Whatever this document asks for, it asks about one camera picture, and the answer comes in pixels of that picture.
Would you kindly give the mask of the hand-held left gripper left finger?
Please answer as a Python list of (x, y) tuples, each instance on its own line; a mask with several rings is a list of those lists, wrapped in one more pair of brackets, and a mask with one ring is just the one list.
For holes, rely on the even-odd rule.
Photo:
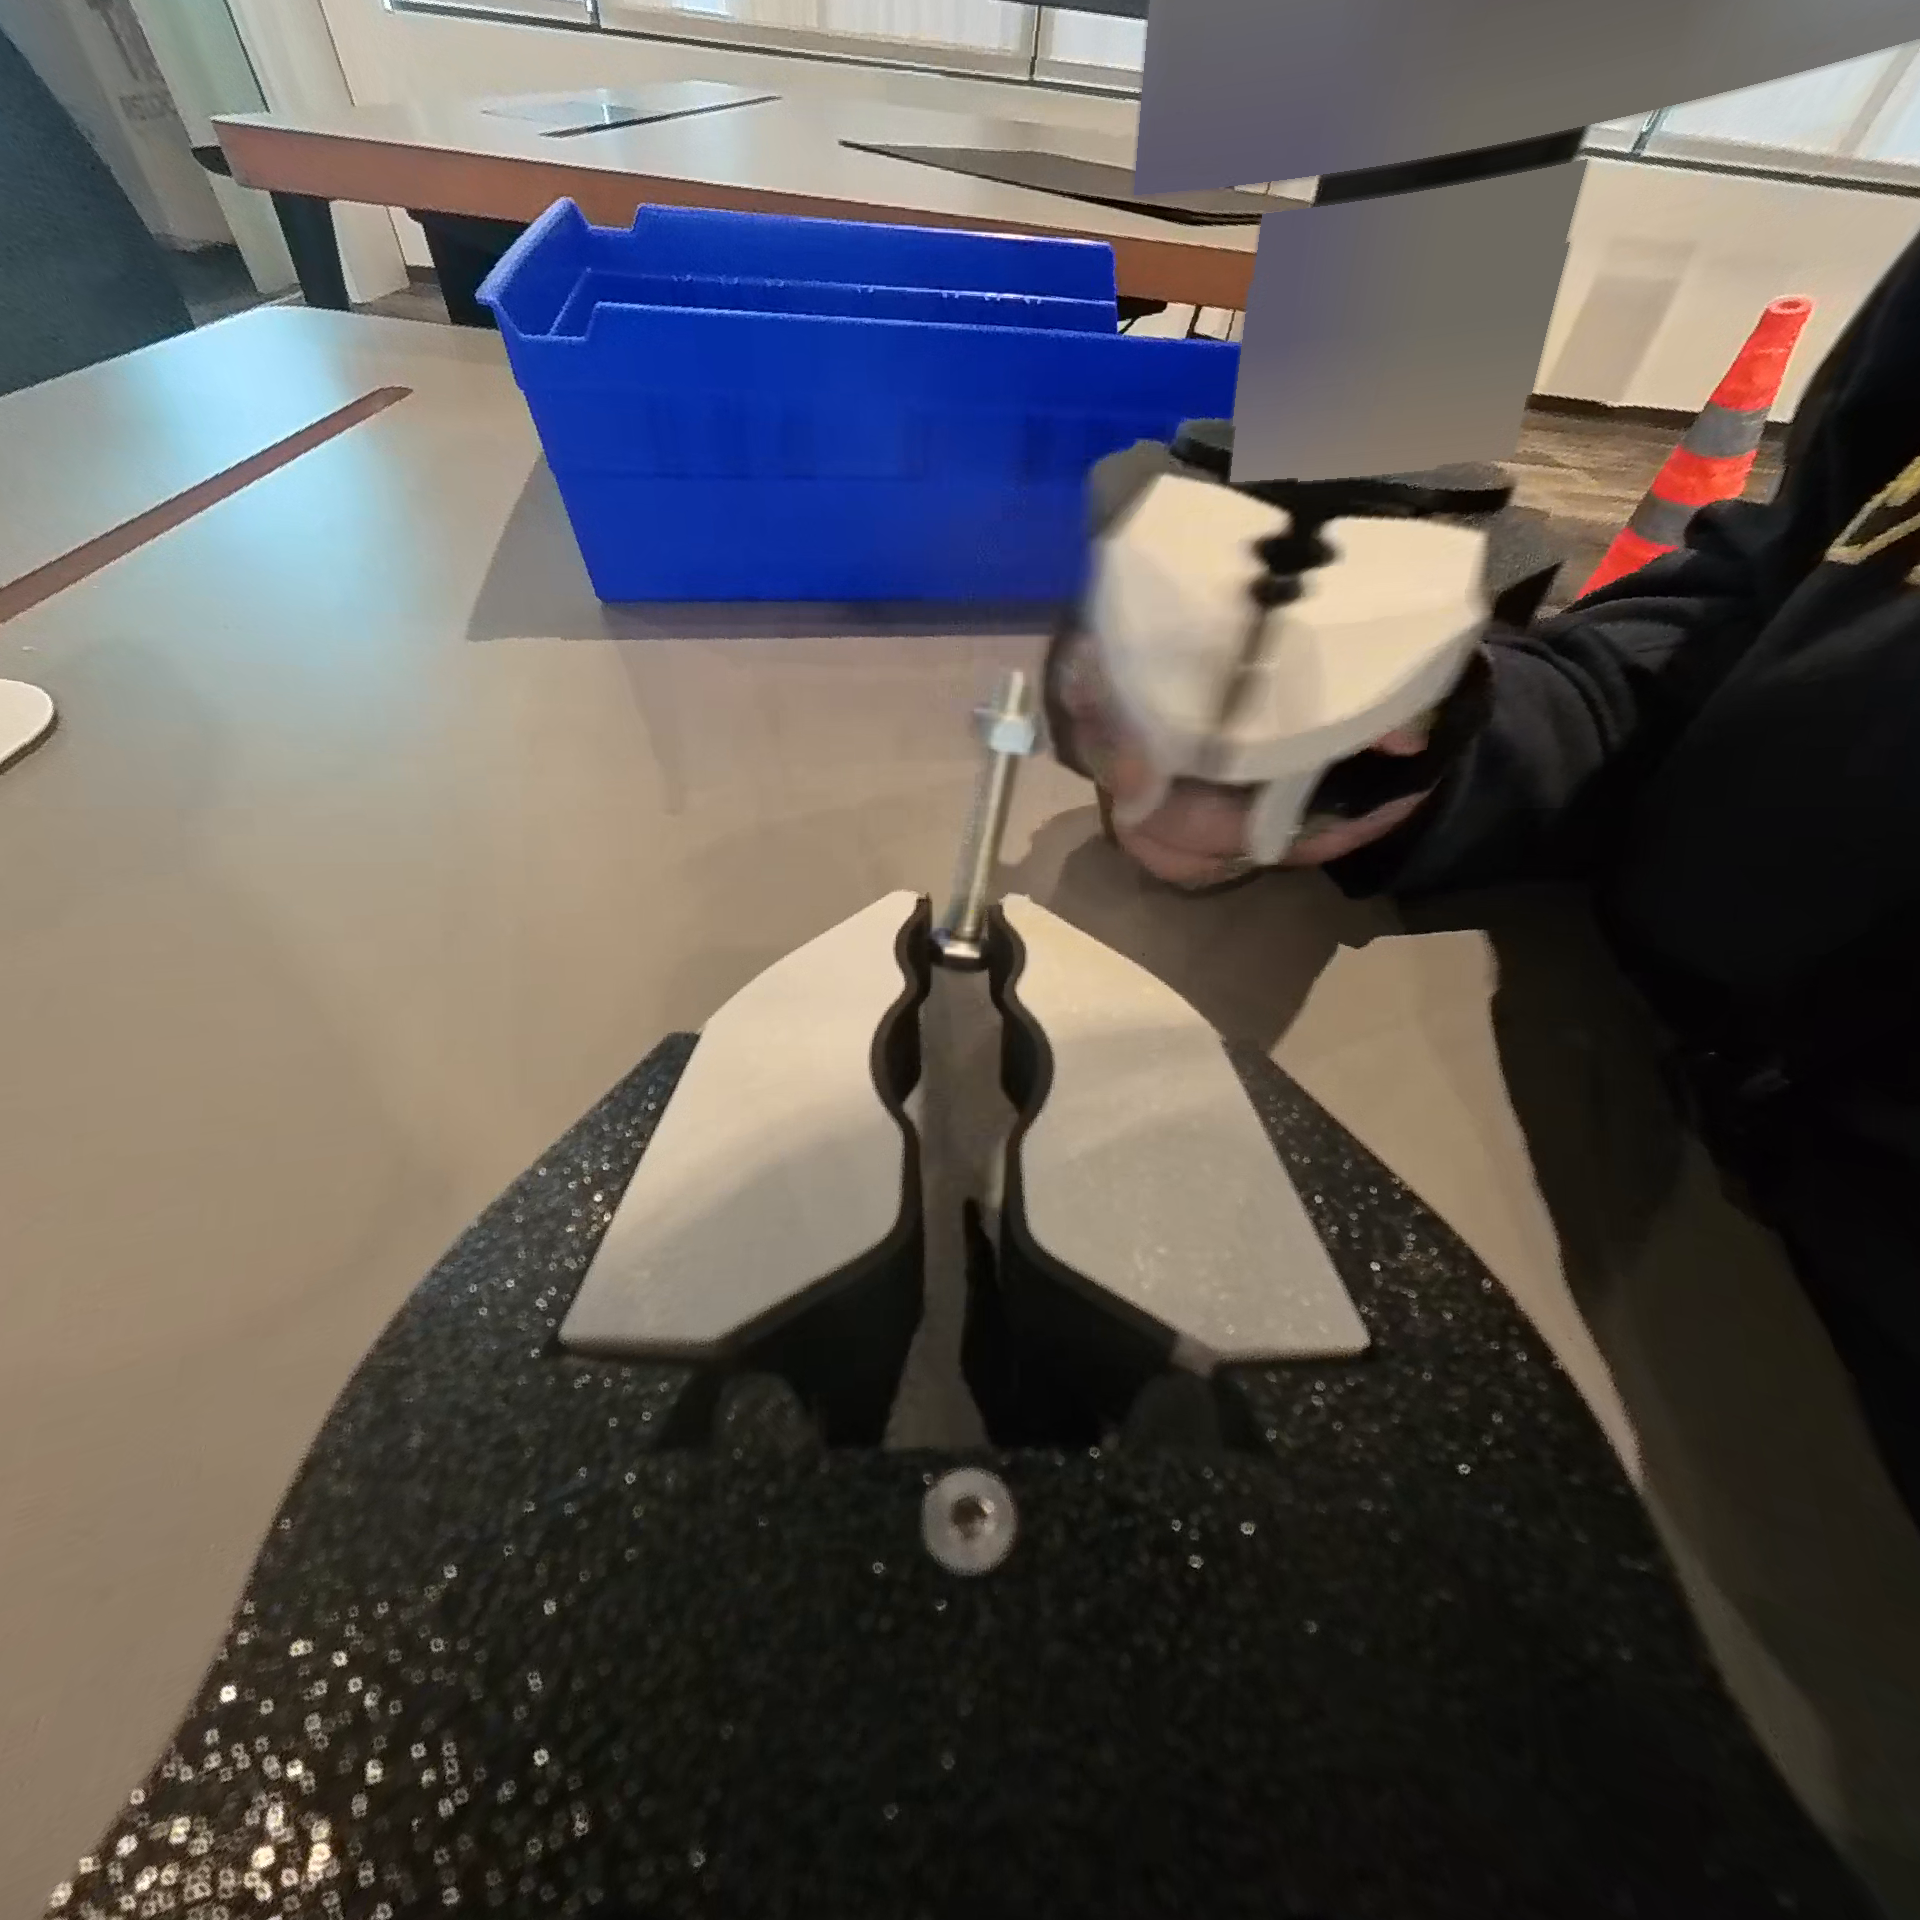
[(925, 898), (892, 892), (703, 1024), (559, 1326), (572, 1353), (716, 1362), (919, 1218)]

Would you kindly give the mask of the person's right hand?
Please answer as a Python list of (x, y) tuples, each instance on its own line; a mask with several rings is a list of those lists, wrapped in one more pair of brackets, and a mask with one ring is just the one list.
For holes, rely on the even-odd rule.
[(1249, 844), (1246, 791), (1157, 774), (1111, 701), (1092, 639), (1055, 630), (1043, 664), (1047, 742), (1095, 789), (1107, 838), (1147, 877), (1189, 893), (1221, 892), (1264, 864)]

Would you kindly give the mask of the orange traffic cone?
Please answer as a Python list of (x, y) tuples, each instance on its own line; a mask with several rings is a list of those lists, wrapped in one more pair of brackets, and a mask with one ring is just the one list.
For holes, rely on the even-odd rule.
[(1699, 512), (1743, 492), (1769, 409), (1813, 313), (1815, 301), (1800, 294), (1763, 308), (1732, 366), (1580, 588), (1580, 598), (1673, 553)]

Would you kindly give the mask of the window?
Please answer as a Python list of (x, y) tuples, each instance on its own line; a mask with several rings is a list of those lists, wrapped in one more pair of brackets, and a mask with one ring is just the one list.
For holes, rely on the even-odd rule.
[(1137, 92), (1147, 17), (1144, 1), (387, 1), (382, 9), (1119, 96)]

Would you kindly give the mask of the black desk mat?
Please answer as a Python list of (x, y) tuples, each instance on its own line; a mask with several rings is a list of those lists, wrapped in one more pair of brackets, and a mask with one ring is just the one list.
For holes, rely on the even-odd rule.
[(948, 175), (966, 175), (1171, 223), (1248, 226), (1259, 223), (1273, 206), (1267, 193), (1239, 186), (1147, 196), (1136, 192), (1129, 166), (1061, 152), (901, 146), (862, 138), (841, 138), (839, 143), (852, 152), (912, 161)]

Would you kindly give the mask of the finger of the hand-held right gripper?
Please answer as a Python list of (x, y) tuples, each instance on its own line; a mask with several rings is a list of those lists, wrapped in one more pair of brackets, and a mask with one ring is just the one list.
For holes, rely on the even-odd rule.
[(1431, 519), (1284, 513), (1228, 669), (1228, 783), (1243, 855), (1277, 865), (1313, 789), (1439, 706), (1486, 615), (1486, 537)]
[(1108, 692), (1159, 776), (1264, 776), (1264, 648), (1291, 596), (1289, 510), (1174, 448), (1125, 448), (1088, 477), (1088, 636)]

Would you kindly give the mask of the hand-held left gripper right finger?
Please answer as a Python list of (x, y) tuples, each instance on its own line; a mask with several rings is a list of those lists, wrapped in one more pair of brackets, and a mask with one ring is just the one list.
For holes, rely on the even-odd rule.
[(1351, 1359), (1359, 1312), (1230, 1054), (1189, 1000), (1005, 896), (1011, 1038), (1037, 1045), (1000, 1221), (1174, 1364)]

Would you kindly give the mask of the blue plastic bin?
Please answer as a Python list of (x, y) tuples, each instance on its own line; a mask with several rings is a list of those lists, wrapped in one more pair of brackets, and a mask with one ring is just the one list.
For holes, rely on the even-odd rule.
[(1065, 600), (1088, 471), (1239, 373), (1078, 237), (559, 198), (475, 300), (607, 602)]

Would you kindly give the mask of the person's dark hoodie torso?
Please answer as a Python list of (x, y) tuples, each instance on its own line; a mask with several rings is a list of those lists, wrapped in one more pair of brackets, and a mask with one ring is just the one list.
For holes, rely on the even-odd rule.
[(1587, 871), (1915, 1504), (1918, 269), (1815, 373), (1771, 501), (1526, 636), (1599, 700), (1542, 858)]

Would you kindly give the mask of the silver long bolt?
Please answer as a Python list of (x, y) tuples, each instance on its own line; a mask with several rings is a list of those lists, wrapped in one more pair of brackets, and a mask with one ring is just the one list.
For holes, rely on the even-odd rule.
[[(983, 706), (1037, 717), (1032, 684), (1021, 666), (1011, 666)], [(992, 886), (1017, 782), (1028, 758), (992, 758), (980, 749), (948, 898), (929, 935), (939, 965), (948, 968), (975, 972), (987, 965)]]

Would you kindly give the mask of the person's right forearm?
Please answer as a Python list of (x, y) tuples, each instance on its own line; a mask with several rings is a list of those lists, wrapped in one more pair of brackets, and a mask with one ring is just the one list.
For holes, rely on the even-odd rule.
[(1683, 548), (1535, 630), (1487, 637), (1489, 706), (1399, 828), (1329, 858), (1345, 896), (1609, 882), (1657, 938), (1699, 936), (1765, 873), (1833, 853), (1860, 799), (1881, 632), (1819, 567), (1809, 608), (1743, 553)]

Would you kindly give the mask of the brown edged grey table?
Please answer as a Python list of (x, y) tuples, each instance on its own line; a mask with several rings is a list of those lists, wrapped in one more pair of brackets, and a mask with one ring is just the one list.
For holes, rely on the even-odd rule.
[(564, 198), (600, 226), (627, 226), (641, 206), (675, 206), (1086, 237), (1111, 247), (1123, 294), (1187, 306), (1243, 308), (1255, 276), (1255, 226), (1174, 223), (879, 154), (881, 146), (1028, 148), (1129, 168), (1126, 133), (791, 87), (756, 103), (579, 134), (479, 103), (220, 113), (213, 126), (240, 185), (327, 204), (528, 223)]

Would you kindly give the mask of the dark mesh office chair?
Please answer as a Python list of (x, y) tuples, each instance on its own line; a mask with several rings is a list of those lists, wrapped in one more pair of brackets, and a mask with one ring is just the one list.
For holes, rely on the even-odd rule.
[(3, 38), (3, 392), (190, 332), (166, 261), (83, 128)]

